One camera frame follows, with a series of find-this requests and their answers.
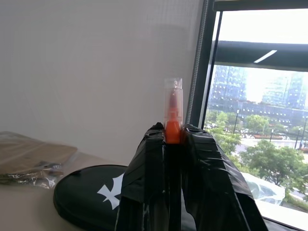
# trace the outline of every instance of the table surface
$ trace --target table surface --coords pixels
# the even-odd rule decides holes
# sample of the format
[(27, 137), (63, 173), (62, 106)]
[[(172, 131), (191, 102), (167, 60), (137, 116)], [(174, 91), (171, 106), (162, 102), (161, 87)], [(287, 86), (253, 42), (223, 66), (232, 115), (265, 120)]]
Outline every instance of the table surface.
[[(78, 154), (65, 175), (89, 166), (115, 164), (95, 156)], [(0, 230), (83, 231), (61, 218), (53, 206), (53, 190), (24, 185), (0, 185)]]

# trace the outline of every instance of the white wall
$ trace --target white wall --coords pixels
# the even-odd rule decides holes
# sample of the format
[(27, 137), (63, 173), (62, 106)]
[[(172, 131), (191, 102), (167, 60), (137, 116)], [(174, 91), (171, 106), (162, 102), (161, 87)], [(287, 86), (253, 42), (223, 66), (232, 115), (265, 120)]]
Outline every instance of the white wall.
[(164, 78), (183, 78), (186, 111), (201, 4), (0, 0), (0, 130), (128, 163)]

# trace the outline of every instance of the window glass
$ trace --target window glass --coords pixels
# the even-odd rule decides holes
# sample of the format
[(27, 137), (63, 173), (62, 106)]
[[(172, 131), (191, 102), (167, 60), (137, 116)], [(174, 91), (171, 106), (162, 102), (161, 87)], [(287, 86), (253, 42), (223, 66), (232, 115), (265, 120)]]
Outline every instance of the window glass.
[[(308, 44), (307, 20), (308, 10), (227, 12), (219, 40), (268, 43), (269, 51), (270, 43)], [(287, 57), (275, 51), (251, 63), (236, 55), (217, 62), (204, 127), (256, 200), (308, 213), (308, 68), (282, 66)]]

